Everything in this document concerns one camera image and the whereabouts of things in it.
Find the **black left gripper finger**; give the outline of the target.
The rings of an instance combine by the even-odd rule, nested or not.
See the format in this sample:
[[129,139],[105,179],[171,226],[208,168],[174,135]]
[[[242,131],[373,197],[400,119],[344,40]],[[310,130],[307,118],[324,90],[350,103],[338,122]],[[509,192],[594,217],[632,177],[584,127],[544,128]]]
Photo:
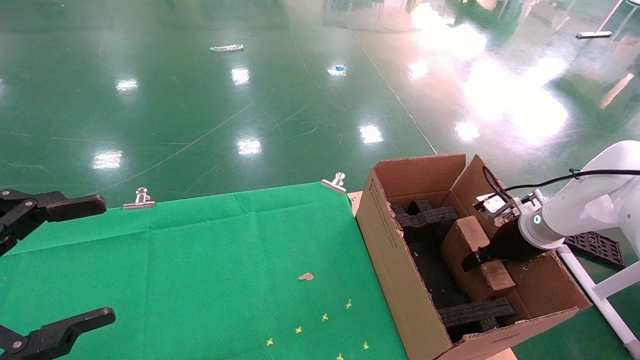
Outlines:
[[115,312],[102,307],[67,317],[21,335],[0,326],[2,360],[55,360],[72,350],[80,335],[109,326],[115,322]]
[[105,212],[105,199],[99,194],[68,198],[59,191],[29,194],[15,189],[2,189],[0,255],[6,255],[43,223],[62,223]]

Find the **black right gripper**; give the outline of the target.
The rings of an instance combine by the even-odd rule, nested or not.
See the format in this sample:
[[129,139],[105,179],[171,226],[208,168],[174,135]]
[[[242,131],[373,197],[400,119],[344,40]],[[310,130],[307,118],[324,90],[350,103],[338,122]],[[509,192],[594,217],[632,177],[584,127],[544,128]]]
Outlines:
[[496,230],[489,245],[469,253],[461,261],[461,266],[464,272],[470,272],[493,260],[525,262],[535,259],[546,251],[528,242],[521,233],[519,219],[513,219]]

